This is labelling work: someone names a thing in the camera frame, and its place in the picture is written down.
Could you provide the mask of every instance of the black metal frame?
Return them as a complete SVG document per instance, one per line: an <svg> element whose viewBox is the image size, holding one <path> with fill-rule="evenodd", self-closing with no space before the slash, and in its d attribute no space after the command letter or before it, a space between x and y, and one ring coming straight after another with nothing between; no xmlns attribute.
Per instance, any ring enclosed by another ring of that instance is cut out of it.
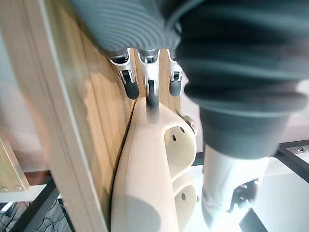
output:
<svg viewBox="0 0 309 232"><path fill-rule="evenodd" d="M52 203L57 199L59 192L53 179L22 214L12 228L12 232L34 232L43 221Z"/></svg>
<svg viewBox="0 0 309 232"><path fill-rule="evenodd" d="M309 163L302 160L300 157L287 149L290 147L302 147L307 145L309 145L309 140L282 143L279 145L275 157L281 163L299 175L303 180L309 183Z"/></svg>
<svg viewBox="0 0 309 232"><path fill-rule="evenodd" d="M59 192L56 188L54 180L52 179L50 172L45 172L45 175L39 174L38 176L34 174L34 182L42 182L47 183L46 187L41 191L41 193L37 196L37 198L32 202L29 208L22 214L17 223L15 223L12 228L12 232L34 232L38 228L38 226L44 220L44 217L48 210L50 210L52 204L57 200L57 196ZM63 205L63 201L58 199L59 204ZM73 224L69 218L69 215L62 207L62 212L65 215L65 218L69 224L69 227L72 232L75 232Z"/></svg>

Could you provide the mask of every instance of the black cable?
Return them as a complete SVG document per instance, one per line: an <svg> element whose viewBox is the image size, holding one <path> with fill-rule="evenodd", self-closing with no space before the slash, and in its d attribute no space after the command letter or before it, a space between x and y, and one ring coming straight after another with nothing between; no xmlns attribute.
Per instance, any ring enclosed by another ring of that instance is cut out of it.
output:
<svg viewBox="0 0 309 232"><path fill-rule="evenodd" d="M48 228L49 226L53 225L53 227L54 227L55 224L56 224L57 222L61 221L61 220L62 220L63 218L65 218L66 215L67 215L67 209L66 209L63 205L61 205L61 204L58 204L58 203L56 203L56 204L59 205L60 207L62 207L62 208L65 210L65 213L64 213L64 215L63 215L60 219L58 219L58 220L56 220L56 221L52 221L51 224L49 224L48 226L46 226L44 232L46 232L46 230L47 230L47 228Z"/></svg>
<svg viewBox="0 0 309 232"><path fill-rule="evenodd" d="M53 225L53 232L55 232L55 224L54 224L53 220L51 220L49 217L47 217L46 219L50 220L50 221L51 221L51 224L49 224L48 226L46 226L44 232L46 232L47 228L48 228L49 226L51 226L51 225Z"/></svg>

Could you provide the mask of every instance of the metal bracket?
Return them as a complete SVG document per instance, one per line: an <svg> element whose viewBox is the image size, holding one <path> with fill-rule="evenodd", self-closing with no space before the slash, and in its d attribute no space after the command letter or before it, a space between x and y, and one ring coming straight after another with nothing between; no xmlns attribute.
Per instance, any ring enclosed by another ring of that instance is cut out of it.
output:
<svg viewBox="0 0 309 232"><path fill-rule="evenodd" d="M198 127L197 127L197 124L195 123L195 121L191 117L183 115L183 113L180 109L176 110L176 113L179 117L181 117L191 127L194 135L196 136L197 131L198 131Z"/></svg>
<svg viewBox="0 0 309 232"><path fill-rule="evenodd" d="M142 75L144 77L146 94L149 96L149 81L154 81L154 95L158 95L159 91L159 56L160 50L154 51L154 54L143 55L138 52L141 64Z"/></svg>
<svg viewBox="0 0 309 232"><path fill-rule="evenodd" d="M126 54L111 57L109 60L124 85L128 80L132 83L135 82L135 71L131 60L130 48L126 50Z"/></svg>
<svg viewBox="0 0 309 232"><path fill-rule="evenodd" d="M181 66L174 61L171 58L171 52L168 49L168 57L169 57L169 78L171 81L174 81L174 79L177 79L178 81L181 81L183 78L183 69L181 68Z"/></svg>

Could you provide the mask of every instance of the wooden panel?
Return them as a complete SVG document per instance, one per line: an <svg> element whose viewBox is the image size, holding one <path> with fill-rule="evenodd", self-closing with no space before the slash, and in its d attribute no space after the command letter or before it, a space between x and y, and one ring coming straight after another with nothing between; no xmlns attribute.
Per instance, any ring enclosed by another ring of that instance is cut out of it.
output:
<svg viewBox="0 0 309 232"><path fill-rule="evenodd" d="M12 147L0 129L0 191L25 191L29 183L23 173Z"/></svg>
<svg viewBox="0 0 309 232"><path fill-rule="evenodd" d="M134 101L68 1L4 0L0 21L15 78L74 226L107 231ZM169 94L167 60L163 51L160 101L175 110L180 98Z"/></svg>

